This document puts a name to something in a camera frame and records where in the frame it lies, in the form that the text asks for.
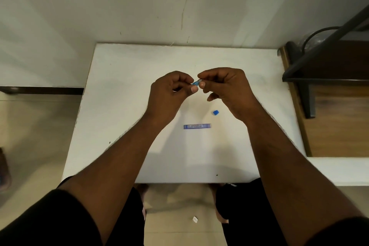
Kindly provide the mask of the person's left hand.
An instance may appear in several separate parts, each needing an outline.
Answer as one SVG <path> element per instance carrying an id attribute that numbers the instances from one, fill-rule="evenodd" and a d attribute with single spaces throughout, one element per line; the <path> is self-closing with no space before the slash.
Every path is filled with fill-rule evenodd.
<path id="1" fill-rule="evenodd" d="M 172 71 L 152 83 L 144 117 L 154 126 L 163 129 L 176 116 L 182 103 L 191 95 L 178 95 L 179 86 L 192 84 L 194 79 L 187 73 Z"/>

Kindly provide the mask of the person's right hand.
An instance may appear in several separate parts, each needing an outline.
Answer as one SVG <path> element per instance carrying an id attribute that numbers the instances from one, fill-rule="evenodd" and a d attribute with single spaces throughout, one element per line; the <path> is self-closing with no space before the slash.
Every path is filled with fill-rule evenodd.
<path id="1" fill-rule="evenodd" d="M 197 76 L 221 84 L 219 94 L 208 93 L 208 102 L 220 99 L 234 117 L 246 125 L 267 120 L 268 115 L 253 94 L 243 70 L 218 67 L 205 70 Z"/>

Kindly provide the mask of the person's right forearm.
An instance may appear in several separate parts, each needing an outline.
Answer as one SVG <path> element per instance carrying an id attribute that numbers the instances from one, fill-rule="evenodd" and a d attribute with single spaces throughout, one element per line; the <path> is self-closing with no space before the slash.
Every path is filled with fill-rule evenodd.
<path id="1" fill-rule="evenodd" d="M 314 235 L 344 223 L 349 242 L 369 231 L 369 220 L 292 144 L 257 105 L 242 114 L 265 193 L 287 243 L 303 246 Z"/>

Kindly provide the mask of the person's left forearm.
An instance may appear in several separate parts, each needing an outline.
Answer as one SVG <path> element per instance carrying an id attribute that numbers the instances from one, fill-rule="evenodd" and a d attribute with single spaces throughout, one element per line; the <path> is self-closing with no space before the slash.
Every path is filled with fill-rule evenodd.
<path id="1" fill-rule="evenodd" d="M 150 146 L 175 116 L 147 110 L 94 162 L 60 186 L 91 215 L 103 244 L 125 206 Z"/>

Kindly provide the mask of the blue pencil lead tube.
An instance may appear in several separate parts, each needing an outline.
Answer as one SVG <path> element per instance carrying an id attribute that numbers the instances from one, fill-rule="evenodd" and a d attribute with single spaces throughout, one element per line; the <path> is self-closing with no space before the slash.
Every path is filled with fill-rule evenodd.
<path id="1" fill-rule="evenodd" d="M 203 123 L 203 124 L 189 124 L 189 125 L 183 125 L 184 130 L 188 129 L 206 129 L 211 128 L 211 124 L 209 123 Z"/>

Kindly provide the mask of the person's left foot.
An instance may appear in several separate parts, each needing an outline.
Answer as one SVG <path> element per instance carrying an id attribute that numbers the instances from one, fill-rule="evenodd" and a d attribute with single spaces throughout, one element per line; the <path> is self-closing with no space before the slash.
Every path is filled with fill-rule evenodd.
<path id="1" fill-rule="evenodd" d="M 140 194 L 140 197 L 141 197 L 141 201 L 142 201 L 142 204 L 143 204 L 143 208 L 142 208 L 142 214 L 143 214 L 143 217 L 144 217 L 144 221 L 146 220 L 146 215 L 147 215 L 147 211 L 146 211 L 146 208 L 145 208 L 145 205 L 144 205 L 144 202 L 145 202 L 145 195 L 149 189 L 149 185 L 148 184 L 135 184 L 134 185 L 134 188 L 138 191 L 138 193 Z"/>

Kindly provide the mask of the person's foot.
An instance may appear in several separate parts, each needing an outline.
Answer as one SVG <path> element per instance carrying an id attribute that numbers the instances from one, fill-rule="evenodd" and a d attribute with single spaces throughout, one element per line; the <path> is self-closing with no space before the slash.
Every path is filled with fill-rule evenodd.
<path id="1" fill-rule="evenodd" d="M 218 219 L 218 221 L 222 224 L 229 224 L 229 220 L 227 219 L 224 219 L 218 212 L 218 209 L 216 207 L 216 193 L 217 193 L 217 190 L 220 188 L 220 187 L 223 187 L 225 185 L 225 183 L 209 183 L 208 186 L 211 190 L 211 193 L 212 193 L 212 197 L 213 197 L 213 201 L 214 201 L 214 206 L 215 206 L 215 214 L 216 214 L 216 217 Z"/>
<path id="2" fill-rule="evenodd" d="M 145 195 L 149 189 L 149 185 L 148 184 L 135 184 L 134 185 L 134 188 L 138 191 L 138 193 L 140 194 L 140 197 L 141 197 L 141 201 L 142 201 L 142 204 L 143 204 L 143 208 L 142 208 L 142 214 L 143 214 L 143 217 L 144 217 L 144 221 L 146 220 L 146 215 L 147 215 L 147 211 L 146 211 L 146 208 L 145 208 L 145 205 L 144 205 L 144 202 L 145 202 Z"/>

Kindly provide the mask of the clear plastic bag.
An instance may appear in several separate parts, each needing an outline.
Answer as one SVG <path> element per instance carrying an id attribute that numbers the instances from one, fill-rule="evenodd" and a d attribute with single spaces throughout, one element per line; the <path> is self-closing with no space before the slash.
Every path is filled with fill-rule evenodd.
<path id="1" fill-rule="evenodd" d="M 327 31 L 333 31 L 340 29 L 340 26 L 329 26 L 325 28 L 321 28 L 309 35 L 306 35 L 299 43 L 300 49 L 302 54 L 305 54 L 305 52 L 308 52 L 312 48 L 318 46 L 323 41 L 326 40 L 331 34 L 333 33 L 327 33 Z"/>

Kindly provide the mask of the person's right foot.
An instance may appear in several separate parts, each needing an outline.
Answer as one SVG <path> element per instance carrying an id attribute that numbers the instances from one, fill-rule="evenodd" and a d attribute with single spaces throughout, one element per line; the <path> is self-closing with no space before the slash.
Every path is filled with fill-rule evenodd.
<path id="1" fill-rule="evenodd" d="M 214 201 L 214 206 L 215 206 L 215 214 L 216 214 L 216 217 L 218 219 L 218 221 L 222 224 L 229 224 L 229 220 L 227 219 L 224 219 L 218 212 L 218 209 L 216 207 L 216 193 L 217 193 L 217 190 L 220 188 L 220 187 L 223 187 L 225 185 L 225 183 L 209 183 L 208 186 L 211 190 L 211 193 L 212 193 L 212 197 L 213 197 L 213 201 Z"/>

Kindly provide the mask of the brown wooden desk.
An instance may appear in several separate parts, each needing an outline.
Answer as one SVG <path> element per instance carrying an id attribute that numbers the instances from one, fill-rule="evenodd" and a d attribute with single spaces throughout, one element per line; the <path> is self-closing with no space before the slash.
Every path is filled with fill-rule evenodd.
<path id="1" fill-rule="evenodd" d="M 278 52 L 286 71 L 286 48 Z M 369 157 L 369 86 L 313 85 L 312 119 L 304 116 L 296 84 L 288 86 L 308 157 Z"/>

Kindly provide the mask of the person's black shirt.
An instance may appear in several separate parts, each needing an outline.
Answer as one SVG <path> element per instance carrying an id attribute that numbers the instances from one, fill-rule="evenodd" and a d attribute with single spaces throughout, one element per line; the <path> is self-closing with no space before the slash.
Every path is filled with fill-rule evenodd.
<path id="1" fill-rule="evenodd" d="M 142 202 L 135 189 L 105 246 L 144 246 Z M 104 246 L 98 228 L 77 199 L 54 189 L 0 230 L 0 246 Z M 369 218 L 337 222 L 304 246 L 369 246 Z"/>

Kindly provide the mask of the dark brown object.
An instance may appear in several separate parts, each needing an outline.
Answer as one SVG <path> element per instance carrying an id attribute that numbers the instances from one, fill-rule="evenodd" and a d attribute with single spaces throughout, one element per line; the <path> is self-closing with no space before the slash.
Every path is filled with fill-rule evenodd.
<path id="1" fill-rule="evenodd" d="M 12 184 L 12 177 L 8 167 L 6 156 L 0 147 L 0 192 L 7 190 Z"/>

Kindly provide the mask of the black metal frame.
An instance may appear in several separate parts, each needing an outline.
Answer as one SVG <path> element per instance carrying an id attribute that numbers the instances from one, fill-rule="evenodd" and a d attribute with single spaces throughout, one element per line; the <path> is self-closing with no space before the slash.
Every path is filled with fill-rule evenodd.
<path id="1" fill-rule="evenodd" d="M 348 33 L 369 33 L 369 4 L 305 54 L 294 42 L 284 46 L 288 67 L 283 82 L 295 83 L 307 119 L 316 117 L 313 85 L 369 86 L 369 39 L 343 40 Z"/>

